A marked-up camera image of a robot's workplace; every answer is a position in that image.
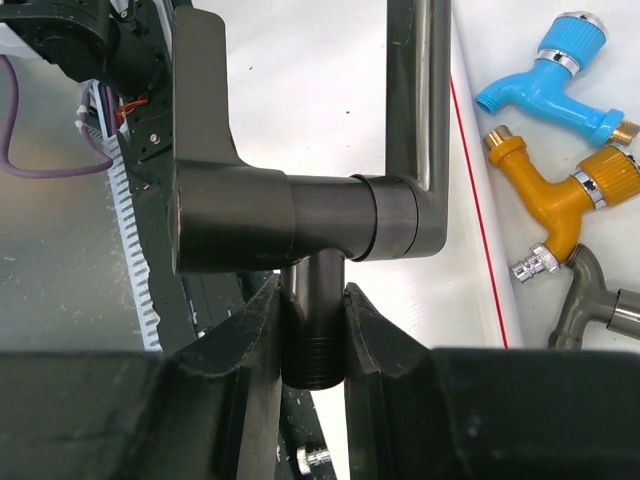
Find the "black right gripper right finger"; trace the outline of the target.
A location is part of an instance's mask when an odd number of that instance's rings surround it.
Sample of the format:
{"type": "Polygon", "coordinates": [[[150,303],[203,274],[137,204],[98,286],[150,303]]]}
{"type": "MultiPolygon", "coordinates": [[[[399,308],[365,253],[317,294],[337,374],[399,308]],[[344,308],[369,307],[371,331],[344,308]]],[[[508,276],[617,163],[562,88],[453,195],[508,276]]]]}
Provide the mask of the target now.
{"type": "Polygon", "coordinates": [[[440,412],[429,351],[346,286],[344,385],[350,477],[431,479],[440,412]]]}

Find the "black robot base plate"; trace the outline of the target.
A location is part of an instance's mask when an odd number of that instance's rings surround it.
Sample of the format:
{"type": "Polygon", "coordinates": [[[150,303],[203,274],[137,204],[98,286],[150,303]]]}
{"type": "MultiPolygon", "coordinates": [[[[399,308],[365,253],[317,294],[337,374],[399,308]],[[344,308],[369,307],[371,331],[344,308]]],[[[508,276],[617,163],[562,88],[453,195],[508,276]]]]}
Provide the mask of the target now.
{"type": "MultiPolygon", "coordinates": [[[[149,265],[149,290],[160,317],[162,351],[173,354],[239,311],[269,277],[268,272],[243,272],[177,277],[173,274],[167,232],[170,157],[163,153],[136,162],[128,153],[124,129],[116,121],[118,103],[107,87],[87,84],[78,109],[79,130],[104,129],[115,136],[132,193],[140,243],[149,265]]],[[[285,387],[278,433],[278,479],[333,479],[336,476],[311,395],[285,387]]]]}

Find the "dark long-spout faucet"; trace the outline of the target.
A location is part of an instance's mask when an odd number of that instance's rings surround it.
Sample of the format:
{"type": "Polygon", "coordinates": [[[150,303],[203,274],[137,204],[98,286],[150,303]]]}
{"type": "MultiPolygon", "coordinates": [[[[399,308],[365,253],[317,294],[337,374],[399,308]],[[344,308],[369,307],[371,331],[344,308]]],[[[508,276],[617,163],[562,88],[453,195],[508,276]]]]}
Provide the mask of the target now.
{"type": "Polygon", "coordinates": [[[173,176],[179,274],[282,271],[290,387],[345,376],[344,264],[424,258],[447,239],[452,8],[386,5],[385,172],[288,175],[239,156],[230,128],[226,28],[192,6],[173,17],[173,176]]]}

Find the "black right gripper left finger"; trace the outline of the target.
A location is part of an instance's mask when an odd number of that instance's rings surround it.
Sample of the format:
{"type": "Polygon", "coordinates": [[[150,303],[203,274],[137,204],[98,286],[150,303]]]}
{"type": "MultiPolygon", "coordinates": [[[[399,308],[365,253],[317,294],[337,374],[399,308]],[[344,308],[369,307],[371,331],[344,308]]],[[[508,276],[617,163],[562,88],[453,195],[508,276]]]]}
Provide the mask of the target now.
{"type": "Polygon", "coordinates": [[[271,479],[282,382],[271,275],[236,314],[176,356],[172,479],[271,479]]]}

